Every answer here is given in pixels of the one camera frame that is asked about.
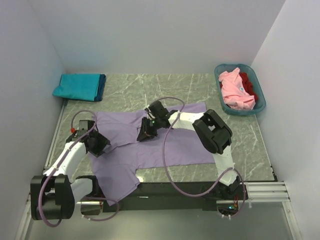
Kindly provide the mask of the purple t shirt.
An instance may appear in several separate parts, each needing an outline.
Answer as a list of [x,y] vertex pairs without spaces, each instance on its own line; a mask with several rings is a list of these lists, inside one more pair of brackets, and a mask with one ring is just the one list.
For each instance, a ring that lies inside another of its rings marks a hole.
[[[90,155],[92,172],[107,198],[114,204],[137,189],[140,180],[138,169],[163,167],[162,144],[166,129],[149,141],[138,142],[144,110],[136,112],[98,111],[97,127],[100,134],[110,140],[110,145],[99,157]],[[173,129],[165,141],[166,166],[214,163],[213,155],[200,142],[192,130]]]

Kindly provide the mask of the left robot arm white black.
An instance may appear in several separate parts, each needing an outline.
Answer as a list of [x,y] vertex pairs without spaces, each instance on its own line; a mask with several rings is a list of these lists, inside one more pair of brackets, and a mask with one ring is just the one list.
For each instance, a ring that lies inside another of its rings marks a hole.
[[86,198],[96,200],[102,193],[97,177],[78,176],[70,181],[86,154],[99,157],[110,141],[96,127],[94,120],[80,120],[78,129],[72,129],[55,163],[30,182],[30,211],[33,220],[70,219],[77,202]]

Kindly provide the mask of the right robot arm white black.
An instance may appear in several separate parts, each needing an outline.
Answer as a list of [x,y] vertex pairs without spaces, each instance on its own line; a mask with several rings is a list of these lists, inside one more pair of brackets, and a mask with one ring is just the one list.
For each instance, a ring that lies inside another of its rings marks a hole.
[[[162,143],[162,163],[169,182],[179,193],[187,197],[197,198],[218,189],[222,198],[230,200],[237,194],[237,188],[242,186],[243,200],[245,201],[246,186],[240,172],[235,169],[231,154],[232,130],[213,109],[201,113],[191,113],[184,112],[184,107],[183,105],[179,110],[169,111],[160,100],[152,102],[144,109],[147,116],[144,116],[141,120],[137,141],[149,141],[158,135],[159,129],[167,129]],[[208,190],[198,194],[187,193],[181,190],[171,179],[165,160],[165,144],[172,129],[194,131],[203,147],[212,154],[219,176]]]

